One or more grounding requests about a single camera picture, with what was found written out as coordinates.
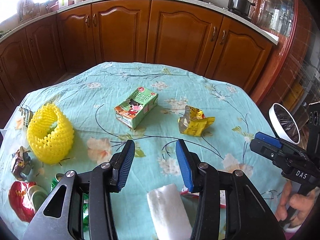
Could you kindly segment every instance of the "white countertop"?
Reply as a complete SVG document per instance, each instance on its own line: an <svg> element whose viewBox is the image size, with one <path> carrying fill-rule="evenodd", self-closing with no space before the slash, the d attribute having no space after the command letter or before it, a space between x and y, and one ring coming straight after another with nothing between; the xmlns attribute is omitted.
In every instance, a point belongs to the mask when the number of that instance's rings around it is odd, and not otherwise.
<svg viewBox="0 0 320 240"><path fill-rule="evenodd" d="M52 13L48 13L48 14L45 14L45 15L42 15L38 18L35 18L31 21L28 21L22 25L20 25L19 27L15 28L14 30L12 30L11 32L9 32L7 35L3 36L1 39L0 39L0 42L3 41L4 39L6 39L7 37L9 37L10 35L12 35L13 33L15 33L16 31L26 27L27 25L37 21L37 20L41 20L45 17L48 17L48 16L51 16L51 15L54 15L56 13L60 13L60 12L63 12L63 11L66 11L66 10L69 10L69 9L72 9L72 8L75 8L75 7L79 7L79 6L82 6L82 5L85 5L85 4L90 4L90 3L94 3L94 2L100 2L100 1L105 1L105 0L86 0L86 1L83 1L83 2L80 2L80 3L76 3L76 4L72 4L72 5L69 5L65 8L62 8L56 12L52 12ZM221 13L221 14L224 14L230 18L233 18L245 25L247 25L248 27L252 28L253 30L257 31L258 33L260 33L261 35L265 36L268 40L270 40L271 42L273 42L275 45L278 44L278 37L271 34L271 33L268 33L262 29L260 29L259 27L257 27L256 25L252 24L251 22L243 19L242 17L234 14L234 13L231 13L225 9L222 9L220 7L217 7L217 6L214 6L212 4L209 4L209 3L205 3L205 2L201 2L201 1L198 1L198 0L175 0L175 1L182 1L182 2L187 2L187 3L190 3L190 4L195 4L195 5L198 5L198 6L202 6L202 7L206 7L208 9L211 9L213 11L216 11L218 13Z"/></svg>

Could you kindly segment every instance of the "table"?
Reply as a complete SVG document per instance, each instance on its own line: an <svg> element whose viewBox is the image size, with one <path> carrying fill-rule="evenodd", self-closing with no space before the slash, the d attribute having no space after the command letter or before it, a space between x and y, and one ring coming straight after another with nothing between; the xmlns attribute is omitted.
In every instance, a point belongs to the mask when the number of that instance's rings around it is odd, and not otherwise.
<svg viewBox="0 0 320 240"><path fill-rule="evenodd" d="M131 130L116 120L114 107L140 86L159 93L158 105ZM120 240L156 239L146 195L171 183L182 189L174 150L178 138L185 139L190 151L217 169L243 170L273 212L276 209L285 179L271 161L249 148L258 131L273 133L257 106L239 87L166 65L106 62L68 81L29 93L21 106L35 112L49 102L69 118L75 139L68 159L59 164L43 164L30 154L34 168L28 181L35 181L48 192L56 173L70 169L78 173L90 171L119 152L127 139L134 139L136 158L127 184L119 194L111 196ZM179 133L178 118L186 105L216 117L201 137ZM18 219L7 195L15 181L10 172L11 154L20 145L28 145L25 132L14 129L15 118L11 119L0 149L0 216L21 239L28 223ZM194 205L186 204L186 209L188 214L195 212Z"/></svg>

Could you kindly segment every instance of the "screw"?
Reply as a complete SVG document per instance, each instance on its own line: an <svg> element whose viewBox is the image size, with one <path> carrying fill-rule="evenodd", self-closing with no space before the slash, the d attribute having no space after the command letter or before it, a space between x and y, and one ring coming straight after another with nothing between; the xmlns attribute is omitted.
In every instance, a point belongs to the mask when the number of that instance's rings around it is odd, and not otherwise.
<svg viewBox="0 0 320 240"><path fill-rule="evenodd" d="M241 177L243 175L243 171L241 170L236 170L235 171L235 174L238 176L238 177Z"/></svg>
<svg viewBox="0 0 320 240"><path fill-rule="evenodd" d="M208 164L208 163L199 163L199 167L200 167L201 169L206 169L206 168L209 167L209 164Z"/></svg>
<svg viewBox="0 0 320 240"><path fill-rule="evenodd" d="M75 171L67 171L66 176L68 178L72 177L75 174Z"/></svg>
<svg viewBox="0 0 320 240"><path fill-rule="evenodd" d="M107 169L109 167L110 167L110 163L102 163L101 164L101 168L103 168L103 169Z"/></svg>

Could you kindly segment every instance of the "yellow foam fruit net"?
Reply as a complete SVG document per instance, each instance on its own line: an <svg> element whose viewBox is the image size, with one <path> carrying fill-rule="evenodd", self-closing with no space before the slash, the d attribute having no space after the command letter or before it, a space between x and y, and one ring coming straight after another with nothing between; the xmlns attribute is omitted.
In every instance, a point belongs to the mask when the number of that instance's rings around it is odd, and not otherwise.
<svg viewBox="0 0 320 240"><path fill-rule="evenodd" d="M61 161L71 149L73 138L71 122L54 104L38 109L27 130L32 151L40 161L47 164Z"/></svg>

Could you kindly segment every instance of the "crumpled wrapper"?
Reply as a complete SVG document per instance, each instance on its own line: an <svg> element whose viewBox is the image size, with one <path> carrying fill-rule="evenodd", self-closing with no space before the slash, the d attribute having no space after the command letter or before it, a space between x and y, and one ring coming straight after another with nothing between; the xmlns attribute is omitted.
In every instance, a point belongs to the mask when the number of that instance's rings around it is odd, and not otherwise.
<svg viewBox="0 0 320 240"><path fill-rule="evenodd" d="M186 106L183 117L179 118L179 131L182 134L201 136L204 129L213 124L215 117L205 117L201 109Z"/></svg>

